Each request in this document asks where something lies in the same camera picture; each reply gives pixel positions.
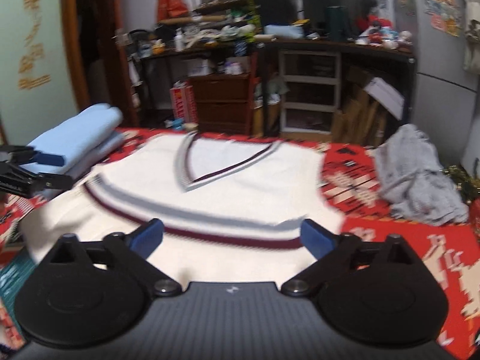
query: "red bedspread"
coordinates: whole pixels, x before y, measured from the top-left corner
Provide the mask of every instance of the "red bedspread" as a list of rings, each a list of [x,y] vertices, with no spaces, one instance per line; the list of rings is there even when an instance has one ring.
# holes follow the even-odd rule
[[[164,130],[146,129],[121,131],[127,137],[126,142],[106,162],[125,158],[148,139],[165,133]],[[204,136],[225,138],[212,133]],[[264,139],[244,136],[230,136],[229,139],[265,142]],[[433,227],[394,221],[388,216],[388,203],[376,194],[379,185],[374,164],[365,149],[342,144],[296,144],[326,152],[319,175],[322,181],[319,193],[331,205],[347,214],[343,231],[369,241],[383,241],[390,233],[401,234],[422,257],[444,289],[450,304],[439,342],[458,359],[468,358],[474,351],[474,342],[480,331],[480,248],[470,226]],[[7,234],[11,226],[30,209],[44,203],[41,199],[18,199],[0,221],[0,235]]]

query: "red paper bag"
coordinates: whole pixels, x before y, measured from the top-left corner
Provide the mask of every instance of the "red paper bag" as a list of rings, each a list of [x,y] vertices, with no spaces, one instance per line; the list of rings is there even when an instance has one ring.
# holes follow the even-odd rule
[[[170,17],[179,17],[188,14],[188,7],[184,0],[167,0],[167,9]]]
[[[168,18],[168,0],[157,0],[157,22]]]

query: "gray refrigerator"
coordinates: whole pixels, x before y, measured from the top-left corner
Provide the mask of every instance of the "gray refrigerator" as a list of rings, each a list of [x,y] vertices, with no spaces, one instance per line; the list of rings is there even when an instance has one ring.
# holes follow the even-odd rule
[[[455,0],[464,17],[464,0]],[[436,30],[425,0],[393,1],[395,25],[413,34],[417,79],[411,122],[427,133],[443,164],[462,159],[477,102],[478,75],[463,69],[466,38]]]

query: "crumpled gray garment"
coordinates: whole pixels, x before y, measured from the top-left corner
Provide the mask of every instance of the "crumpled gray garment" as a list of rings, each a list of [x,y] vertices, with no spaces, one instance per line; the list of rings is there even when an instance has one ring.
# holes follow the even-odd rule
[[[437,150],[416,126],[407,124],[374,152],[381,188],[391,215],[433,226],[468,220],[453,181],[440,172]]]

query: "black desk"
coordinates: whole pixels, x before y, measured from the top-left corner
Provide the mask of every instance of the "black desk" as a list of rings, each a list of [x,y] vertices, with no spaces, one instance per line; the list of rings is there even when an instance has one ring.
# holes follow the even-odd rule
[[[327,51],[340,52],[356,56],[366,56],[369,59],[381,59],[388,61],[392,71],[399,75],[401,81],[401,94],[405,98],[403,115],[401,123],[408,123],[411,113],[411,101],[413,97],[413,88],[416,75],[416,59],[413,54],[388,50],[383,47],[364,46],[353,43],[336,43],[327,40],[273,40],[271,42],[261,42],[256,44],[258,50],[258,67],[262,79],[262,96],[268,98],[267,82],[267,50],[304,50],[304,51]],[[263,107],[263,135],[270,135],[268,125],[268,107]]]

